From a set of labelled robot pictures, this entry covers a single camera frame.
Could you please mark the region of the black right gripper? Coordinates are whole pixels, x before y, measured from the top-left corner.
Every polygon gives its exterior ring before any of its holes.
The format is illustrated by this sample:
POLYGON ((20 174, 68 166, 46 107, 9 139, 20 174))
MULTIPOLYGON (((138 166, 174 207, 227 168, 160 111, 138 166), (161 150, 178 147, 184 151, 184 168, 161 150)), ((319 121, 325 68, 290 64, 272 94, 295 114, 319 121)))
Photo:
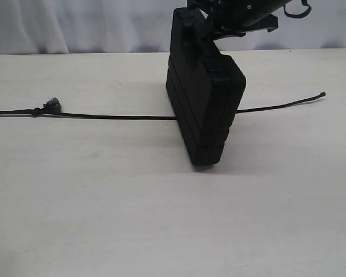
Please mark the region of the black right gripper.
POLYGON ((278 1, 187 1, 187 8, 208 15, 202 35, 212 39, 241 38, 248 32, 278 28, 278 19, 272 14, 279 8, 278 1))

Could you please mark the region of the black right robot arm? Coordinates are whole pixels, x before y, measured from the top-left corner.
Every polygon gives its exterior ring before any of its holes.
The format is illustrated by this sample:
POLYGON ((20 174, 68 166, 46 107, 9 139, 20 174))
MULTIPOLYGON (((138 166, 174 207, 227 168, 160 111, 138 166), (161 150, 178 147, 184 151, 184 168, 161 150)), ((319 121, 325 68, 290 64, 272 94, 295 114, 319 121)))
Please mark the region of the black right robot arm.
POLYGON ((278 28, 272 13, 288 1, 187 1, 188 9, 199 9, 208 16, 201 28, 202 37, 213 40, 244 37, 248 32, 278 28))

